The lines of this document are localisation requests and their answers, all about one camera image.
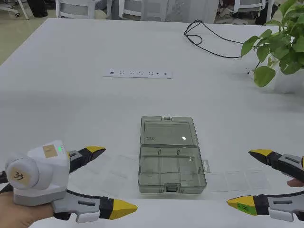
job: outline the clear plastic box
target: clear plastic box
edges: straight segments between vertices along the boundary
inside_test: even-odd
[[[192,118],[143,116],[140,192],[199,194],[206,187]]]

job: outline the human hand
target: human hand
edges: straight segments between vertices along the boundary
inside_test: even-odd
[[[297,179],[292,179],[292,180],[287,181],[287,185],[290,187],[303,187],[304,183],[300,182]]]
[[[53,216],[50,204],[26,207],[13,202],[13,193],[0,194],[0,228],[28,228],[34,222]]]

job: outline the gray base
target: gray base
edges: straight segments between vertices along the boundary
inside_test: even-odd
[[[77,215],[99,212],[100,199],[86,198],[67,192],[63,199],[52,202],[55,213],[71,212]]]
[[[20,196],[14,194],[14,203],[22,206],[37,206],[41,204],[50,203],[54,200],[62,199],[66,196],[66,191],[52,193],[46,196],[36,196],[36,197],[28,197],[28,196]]]

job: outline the potted plant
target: potted plant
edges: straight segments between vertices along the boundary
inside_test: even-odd
[[[277,33],[267,29],[259,37],[249,38],[242,47],[242,56],[252,48],[256,50],[258,66],[251,72],[258,87],[271,82],[281,93],[296,92],[304,80],[304,5],[288,0],[280,6],[282,21],[269,21],[266,25],[279,27]]]

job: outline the power outlet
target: power outlet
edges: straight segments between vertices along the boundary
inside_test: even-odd
[[[170,71],[135,70],[135,69],[109,69],[103,77],[135,77],[135,78],[172,78]]]

